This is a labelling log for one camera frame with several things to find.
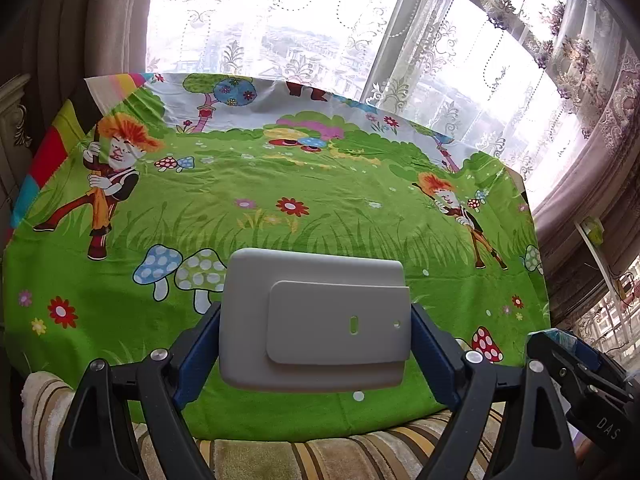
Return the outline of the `pink drape curtain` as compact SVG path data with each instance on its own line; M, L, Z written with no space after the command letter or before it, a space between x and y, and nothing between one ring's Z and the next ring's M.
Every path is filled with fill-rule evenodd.
M625 271L639 253L639 58L631 46L584 149L534 212L553 324L581 315L587 298L603 290L575 228L589 216L604 226L611 271Z

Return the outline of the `striped beige sofa cushion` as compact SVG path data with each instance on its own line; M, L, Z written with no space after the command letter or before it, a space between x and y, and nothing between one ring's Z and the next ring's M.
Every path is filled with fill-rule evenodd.
M29 474L53 477L54 458L74 389L49 372L22 387L21 432ZM415 479L435 451L450 411L392 429L306 442L195 441L218 479Z

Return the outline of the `green tissue pack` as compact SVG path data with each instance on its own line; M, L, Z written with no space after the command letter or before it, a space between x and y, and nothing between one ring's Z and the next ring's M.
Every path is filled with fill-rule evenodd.
M600 247L604 241L604 227L597 217L589 216L582 220L582 229L594 247Z

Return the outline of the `white lace curtain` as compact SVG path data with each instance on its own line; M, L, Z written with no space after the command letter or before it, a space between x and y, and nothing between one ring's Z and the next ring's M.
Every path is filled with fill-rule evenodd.
M539 205L626 42L601 0L151 0L146 67L308 84L501 159Z

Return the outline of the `white plastic case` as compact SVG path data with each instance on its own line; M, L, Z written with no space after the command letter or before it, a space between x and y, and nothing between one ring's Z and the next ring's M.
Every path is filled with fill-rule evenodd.
M396 387L410 356L410 309L396 260L240 249L222 294L221 377L271 392Z

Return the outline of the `green cartoon tablecloth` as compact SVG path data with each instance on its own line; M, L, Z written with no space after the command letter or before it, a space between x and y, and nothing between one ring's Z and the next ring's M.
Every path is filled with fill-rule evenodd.
M242 248L397 260L414 302L518 365L549 324L528 203L500 160L290 82L83 81L26 176L3 254L4 344L76 386L137 361L220 298Z

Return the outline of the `white side table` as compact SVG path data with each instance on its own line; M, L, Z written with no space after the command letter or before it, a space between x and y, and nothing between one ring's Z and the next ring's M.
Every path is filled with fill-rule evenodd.
M632 304L636 301L636 281L631 271L624 271L616 274L606 260L602 246L594 247L588 240L587 235L582 229L582 220L575 221L575 228L587 246L590 254L596 262L600 271L604 284L608 292L612 295L613 306L617 312L618 325L623 329L623 333L627 340L630 339L630 315Z

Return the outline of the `teal tissue pack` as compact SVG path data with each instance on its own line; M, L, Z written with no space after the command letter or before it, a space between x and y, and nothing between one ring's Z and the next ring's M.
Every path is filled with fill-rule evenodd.
M577 336L567 333L565 330L559 330L558 328L546 330L546 335L579 361L584 363L588 361L598 362L597 352Z

